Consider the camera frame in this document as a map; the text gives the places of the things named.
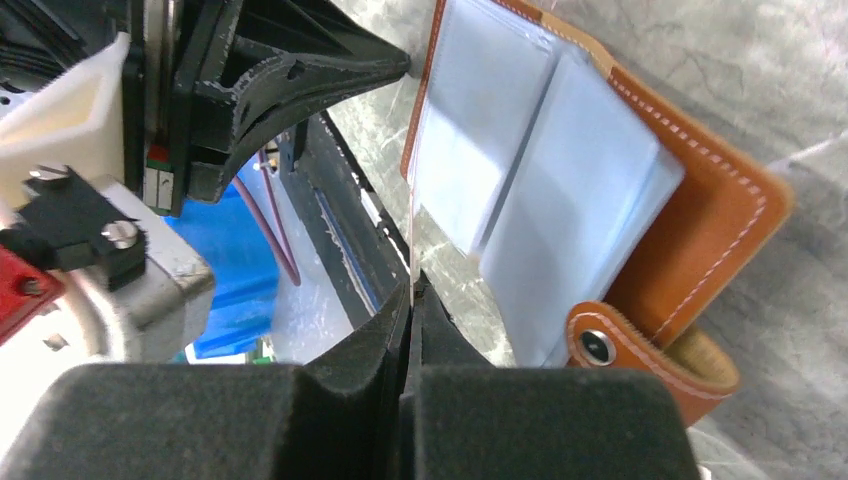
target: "leather strap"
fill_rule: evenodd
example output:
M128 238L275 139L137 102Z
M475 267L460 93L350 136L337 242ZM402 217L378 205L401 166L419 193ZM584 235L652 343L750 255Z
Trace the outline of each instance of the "leather strap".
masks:
M663 348L783 224L792 192L622 67L609 83L686 168L605 299Z
M587 330L602 332L615 347L612 363L602 368L633 368L659 377L677 401L687 426L739 386L733 361L695 326L661 352L610 305L584 302L571 310L566 322L571 366L598 368L580 342L580 335Z

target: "marble-patterned surface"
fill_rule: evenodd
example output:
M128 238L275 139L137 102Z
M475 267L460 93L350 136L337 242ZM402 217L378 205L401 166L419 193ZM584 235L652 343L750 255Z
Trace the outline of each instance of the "marble-patterned surface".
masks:
M405 228L398 162L435 2L336 2L413 57L403 81L331 110ZM699 320L737 361L744 384L690 436L717 479L848 478L848 1L535 3L590 32L796 189L787 226ZM466 337L509 364L476 269L423 217L415 239L422 267Z

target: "snap button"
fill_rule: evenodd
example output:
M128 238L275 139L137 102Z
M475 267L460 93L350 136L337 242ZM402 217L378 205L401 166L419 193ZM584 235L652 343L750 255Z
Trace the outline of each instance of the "snap button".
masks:
M580 334L580 344L583 355L593 365L606 367L615 361L615 344L604 332L586 330Z

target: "red cable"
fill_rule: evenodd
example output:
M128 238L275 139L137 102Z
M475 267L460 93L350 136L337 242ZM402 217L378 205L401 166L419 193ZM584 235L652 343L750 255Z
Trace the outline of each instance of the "red cable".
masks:
M271 253L274 254L274 258L277 259L277 262L283 266L283 269L288 274L294 286L300 286L300 272L297 269L297 266L294 264L294 259L286 255L286 252L280 246L280 242L277 241L277 236L274 235L274 231L271 229L271 226L268 224L268 221L265 219L265 216L262 214L262 210L259 208L259 205L256 204L256 200L253 198L253 195L250 194L250 191L244 185L244 182L241 181L241 178L238 175L233 178L233 185L236 187L239 195L241 195L242 200L244 200L244 204L247 206L247 209L250 211L250 214L253 215L254 220L256 220L256 224L259 226L259 230L262 231L262 235L265 236L265 240L268 241L268 246L271 247ZM271 205L275 205L274 197L270 197ZM282 229L282 220L279 215L276 215L277 225L280 228L281 236L283 237L283 241L286 244L286 248L289 250L289 254L291 252L291 248L288 245L288 239L286 238L286 234Z
M274 212L274 221L277 224L277 230L280 232L283 252L289 259L289 263L297 277L295 285L300 285L300 270L297 268L297 262L294 260L294 253L292 252L291 245L289 244L289 237L286 235L286 229L283 228L283 217L280 215L280 209L277 207L277 202L274 200L274 187L271 185L271 174L268 173L268 168L268 153L264 148L261 148L259 149L259 169L262 171L262 178L265 180L265 192L271 200L271 211Z

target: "blue bin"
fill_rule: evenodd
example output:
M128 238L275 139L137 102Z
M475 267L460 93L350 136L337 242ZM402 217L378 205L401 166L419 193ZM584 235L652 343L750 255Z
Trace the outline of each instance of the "blue bin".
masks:
M194 342L197 358L254 350L271 330L280 273L235 187L227 188L216 205L186 201L182 216L166 221L215 272L209 321Z

